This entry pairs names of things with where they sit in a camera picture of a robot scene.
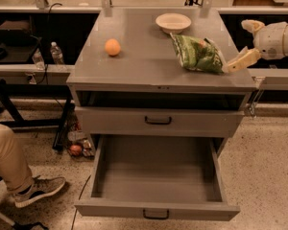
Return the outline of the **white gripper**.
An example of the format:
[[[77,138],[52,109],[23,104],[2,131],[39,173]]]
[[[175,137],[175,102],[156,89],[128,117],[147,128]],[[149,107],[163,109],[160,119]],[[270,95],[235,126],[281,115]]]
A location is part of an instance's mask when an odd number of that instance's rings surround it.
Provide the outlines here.
[[[255,48],[244,47],[237,57],[230,60],[222,70],[232,73],[248,68],[256,64],[261,58],[266,60],[282,59],[285,57],[283,50],[283,38],[286,22],[273,23],[265,26],[258,20],[243,20],[241,26],[244,30],[253,34]]]

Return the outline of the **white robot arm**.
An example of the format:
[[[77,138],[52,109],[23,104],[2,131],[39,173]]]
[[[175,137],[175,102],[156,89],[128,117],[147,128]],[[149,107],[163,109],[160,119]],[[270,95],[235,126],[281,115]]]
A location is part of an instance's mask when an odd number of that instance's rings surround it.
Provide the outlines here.
[[[223,70],[236,72],[255,65],[261,58],[266,60],[288,57],[288,23],[285,21],[265,25],[258,20],[243,20],[241,26],[252,34],[253,48],[245,46],[230,60]]]

